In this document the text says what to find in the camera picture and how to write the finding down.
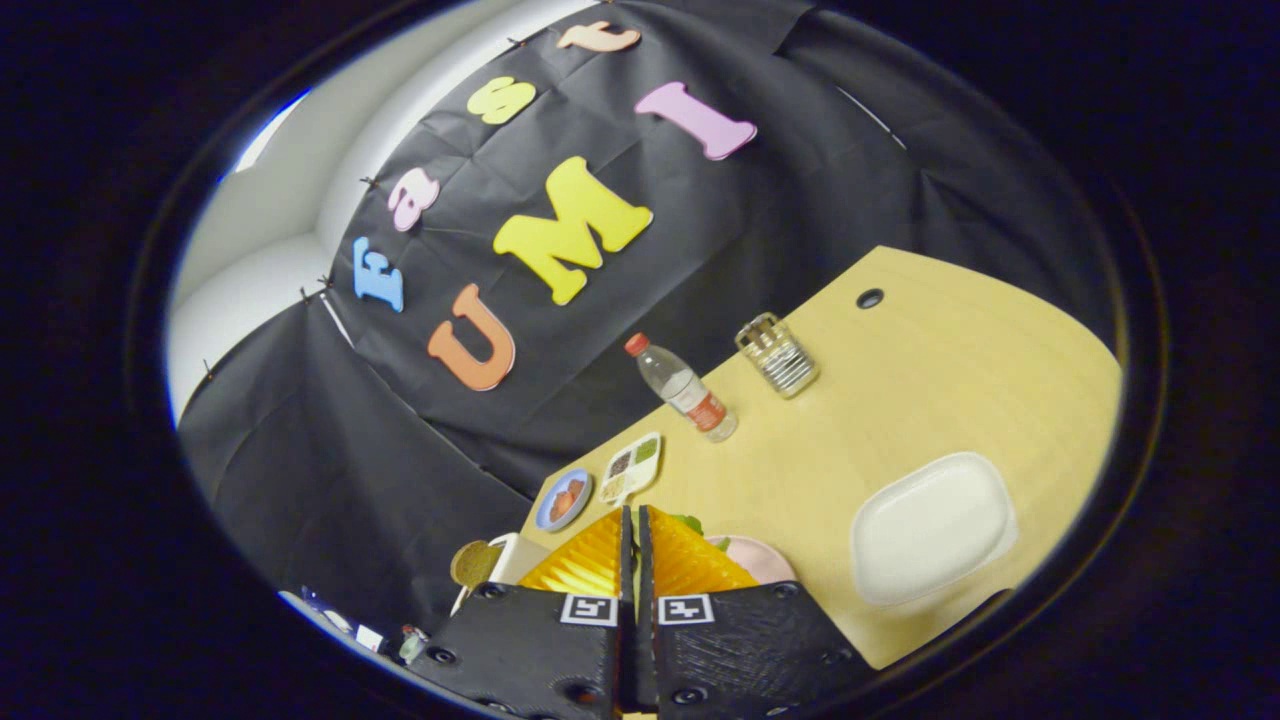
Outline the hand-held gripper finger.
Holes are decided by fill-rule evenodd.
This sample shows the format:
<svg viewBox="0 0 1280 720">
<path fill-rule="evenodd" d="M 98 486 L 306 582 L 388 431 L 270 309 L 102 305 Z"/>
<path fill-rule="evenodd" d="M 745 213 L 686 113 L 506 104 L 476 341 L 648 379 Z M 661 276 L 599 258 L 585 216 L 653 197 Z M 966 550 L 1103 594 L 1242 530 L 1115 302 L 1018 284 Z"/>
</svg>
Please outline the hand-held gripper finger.
<svg viewBox="0 0 1280 720">
<path fill-rule="evenodd" d="M 658 719 L 797 719 L 876 675 L 795 579 L 660 591 L 675 548 L 637 510 L 637 703 Z"/>
<path fill-rule="evenodd" d="M 522 580 L 479 584 L 410 671 L 503 719 L 622 717 L 632 539 L 630 510 L 614 510 Z"/>
</svg>

